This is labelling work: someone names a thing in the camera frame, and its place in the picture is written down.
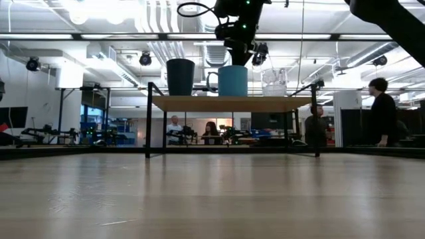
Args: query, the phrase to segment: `wooden floor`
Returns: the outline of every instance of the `wooden floor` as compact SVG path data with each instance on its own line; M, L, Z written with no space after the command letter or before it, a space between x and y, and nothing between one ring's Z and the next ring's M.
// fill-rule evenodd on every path
M425 161L71 155L0 161L0 237L425 238Z

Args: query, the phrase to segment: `red object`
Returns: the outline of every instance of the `red object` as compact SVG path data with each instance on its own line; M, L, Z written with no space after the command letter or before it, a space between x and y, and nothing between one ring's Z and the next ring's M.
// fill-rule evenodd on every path
M9 129L9 126L7 126L6 123L3 123L2 125L0 125L0 132L4 132L6 129Z

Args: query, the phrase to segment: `dark hair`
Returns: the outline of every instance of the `dark hair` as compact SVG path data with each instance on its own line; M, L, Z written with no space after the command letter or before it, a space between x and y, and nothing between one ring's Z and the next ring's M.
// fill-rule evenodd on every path
M313 113L313 106L310 106L310 112Z
M385 92L388 88L388 82L385 80L385 78L376 78L374 80L371 80L369 86L373 86L375 87L375 89L381 92Z
M219 135L218 134L218 131L217 131L217 126L215 125L214 122L212 122L212 121L208 122L205 127L207 127L207 126L210 127L210 133L211 133L211 135L214 135L214 136Z

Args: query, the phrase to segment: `clear plastic container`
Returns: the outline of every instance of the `clear plastic container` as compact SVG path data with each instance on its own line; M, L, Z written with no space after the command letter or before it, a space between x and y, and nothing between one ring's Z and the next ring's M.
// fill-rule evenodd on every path
M261 72L263 96L286 96L288 73L285 68Z

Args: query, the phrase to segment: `woman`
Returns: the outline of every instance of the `woman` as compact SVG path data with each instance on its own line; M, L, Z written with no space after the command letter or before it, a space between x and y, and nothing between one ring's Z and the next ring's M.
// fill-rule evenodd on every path
M220 134L217 131L217 126L214 122L210 121L206 124L205 133L202 135L201 139L204 140L204 145L220 145L221 137L217 137L219 135Z

